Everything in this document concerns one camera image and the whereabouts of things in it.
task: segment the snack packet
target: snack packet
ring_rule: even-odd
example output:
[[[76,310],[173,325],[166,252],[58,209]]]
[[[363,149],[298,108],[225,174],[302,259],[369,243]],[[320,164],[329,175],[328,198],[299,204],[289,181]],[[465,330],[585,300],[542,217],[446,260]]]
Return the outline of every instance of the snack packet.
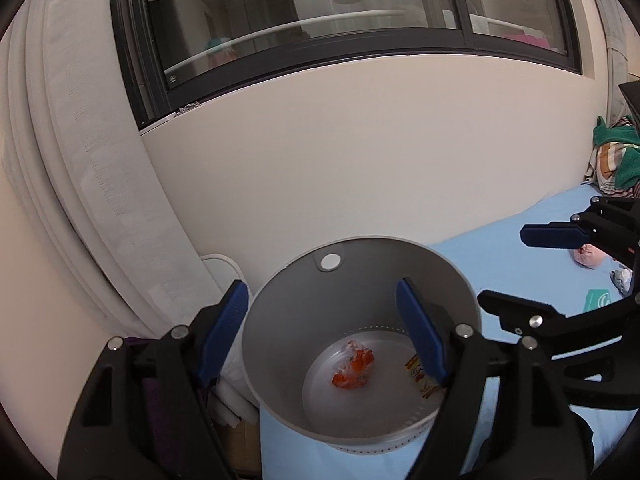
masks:
[[[338,363],[332,384],[343,390],[365,386],[374,361],[373,352],[355,340],[347,342],[344,352],[345,358]]]
[[[438,384],[436,379],[424,373],[418,354],[409,359],[404,367],[409,370],[411,377],[418,384],[423,399],[428,399],[432,394],[442,389],[442,386]]]

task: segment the window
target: window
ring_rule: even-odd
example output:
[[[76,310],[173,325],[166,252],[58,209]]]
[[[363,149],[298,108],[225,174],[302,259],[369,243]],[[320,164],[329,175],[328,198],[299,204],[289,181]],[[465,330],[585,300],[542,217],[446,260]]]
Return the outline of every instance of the window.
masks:
[[[456,28],[452,0],[148,0],[170,87],[298,41],[364,30]]]
[[[466,0],[473,32],[566,54],[556,0]]]
[[[580,72],[569,0],[111,0],[139,126],[285,73],[393,54],[501,56]]]

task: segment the green card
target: green card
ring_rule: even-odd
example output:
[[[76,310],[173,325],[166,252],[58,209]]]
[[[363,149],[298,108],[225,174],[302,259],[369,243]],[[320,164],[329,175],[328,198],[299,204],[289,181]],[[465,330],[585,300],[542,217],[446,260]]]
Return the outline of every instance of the green card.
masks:
[[[596,310],[597,308],[606,306],[611,303],[611,296],[609,290],[606,288],[592,288],[587,293],[587,299],[584,300],[583,312],[590,310]]]

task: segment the light blue bedsheet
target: light blue bedsheet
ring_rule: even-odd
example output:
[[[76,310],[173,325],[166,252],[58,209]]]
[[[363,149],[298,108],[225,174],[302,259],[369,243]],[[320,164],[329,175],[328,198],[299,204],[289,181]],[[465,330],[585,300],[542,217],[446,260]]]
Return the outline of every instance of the light blue bedsheet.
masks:
[[[616,267],[608,259],[591,270],[578,266],[568,251],[528,248],[520,241],[520,228],[527,223],[568,220],[589,205],[596,191],[580,186],[544,200],[519,215],[452,238],[433,247],[466,276],[476,293],[491,289],[552,304],[559,312],[580,314],[590,289],[609,289],[612,301],[620,294],[609,271]],[[497,317],[482,313],[485,337],[516,341],[504,332]],[[489,380],[481,416],[468,456],[471,465],[491,431],[497,399],[497,380]],[[634,412],[608,412],[575,408],[590,424],[596,462],[615,446]],[[424,438],[395,452],[378,456],[354,456],[301,436],[260,410],[262,468],[264,480],[401,480],[411,468]]]

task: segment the metal screw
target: metal screw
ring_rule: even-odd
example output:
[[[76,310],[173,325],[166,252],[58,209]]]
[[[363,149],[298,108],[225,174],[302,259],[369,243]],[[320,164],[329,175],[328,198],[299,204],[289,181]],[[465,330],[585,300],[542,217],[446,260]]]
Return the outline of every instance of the metal screw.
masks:
[[[189,335],[189,327],[184,325],[174,326],[171,329],[171,337],[174,339],[184,339]]]
[[[122,345],[124,345],[124,339],[120,336],[112,337],[107,341],[107,348],[109,350],[120,350],[120,348],[122,348]]]
[[[542,325],[543,321],[543,317],[539,314],[536,314],[535,316],[531,316],[531,319],[529,319],[529,326],[531,328],[538,328],[540,325]]]
[[[463,323],[456,327],[456,334],[458,334],[460,337],[468,339],[474,334],[474,329],[471,325]]]
[[[527,350],[535,350],[536,348],[538,348],[538,342],[536,341],[536,339],[534,337],[531,337],[530,335],[524,336],[521,339],[521,341],[522,341],[522,345]]]

